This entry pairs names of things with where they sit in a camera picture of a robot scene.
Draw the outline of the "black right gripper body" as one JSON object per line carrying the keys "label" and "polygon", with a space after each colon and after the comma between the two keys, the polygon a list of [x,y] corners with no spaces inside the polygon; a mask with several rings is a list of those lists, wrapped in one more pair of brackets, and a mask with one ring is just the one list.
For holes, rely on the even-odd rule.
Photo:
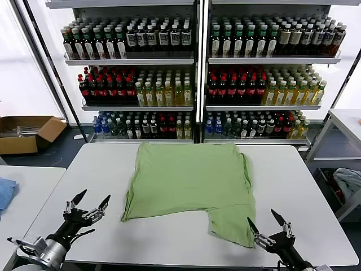
{"label": "black right gripper body", "polygon": [[271,246],[267,246],[266,251],[277,254],[287,270],[313,270],[311,263],[304,260],[294,248],[295,237],[288,238],[286,232],[281,231],[269,238],[275,242],[272,242]]}

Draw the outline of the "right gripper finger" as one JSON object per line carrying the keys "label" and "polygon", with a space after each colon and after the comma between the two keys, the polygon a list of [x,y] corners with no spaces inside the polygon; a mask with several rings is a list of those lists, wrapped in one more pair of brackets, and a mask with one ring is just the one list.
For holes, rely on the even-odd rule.
{"label": "right gripper finger", "polygon": [[254,242],[258,246],[260,246],[261,248],[271,248],[275,244],[275,240],[273,240],[270,237],[259,232],[256,225],[253,223],[253,221],[249,217],[247,217],[247,221],[248,221],[250,230],[253,233]]}
{"label": "right gripper finger", "polygon": [[292,232],[292,224],[286,222],[282,215],[278,214],[276,211],[271,209],[271,213],[274,216],[277,223],[282,227],[283,232],[285,232],[287,238],[294,238],[295,235]]}

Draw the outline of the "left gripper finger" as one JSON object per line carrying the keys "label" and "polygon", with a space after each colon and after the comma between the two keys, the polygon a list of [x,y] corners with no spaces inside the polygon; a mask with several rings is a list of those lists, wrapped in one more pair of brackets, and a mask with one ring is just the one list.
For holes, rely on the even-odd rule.
{"label": "left gripper finger", "polygon": [[83,214],[81,217],[89,222],[89,223],[96,223],[98,222],[103,216],[105,216],[105,210],[108,207],[109,200],[111,198],[111,194],[109,194],[98,206],[98,208],[93,209],[92,211],[88,211]]}
{"label": "left gripper finger", "polygon": [[87,190],[84,189],[82,192],[75,195],[74,198],[71,201],[67,201],[66,208],[65,208],[65,213],[70,213],[71,210],[74,209],[79,204],[79,202],[85,196],[86,192],[87,192]]}

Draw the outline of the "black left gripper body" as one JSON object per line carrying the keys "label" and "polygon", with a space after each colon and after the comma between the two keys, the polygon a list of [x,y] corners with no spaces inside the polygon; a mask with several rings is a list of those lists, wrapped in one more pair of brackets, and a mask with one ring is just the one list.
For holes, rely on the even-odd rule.
{"label": "black left gripper body", "polygon": [[55,233],[49,234],[46,239],[53,240],[64,248],[70,248],[71,245],[80,237],[92,233],[95,229],[79,233],[82,228],[88,228],[94,223],[85,221],[81,216],[87,211],[74,208],[70,213],[64,213],[64,222]]}

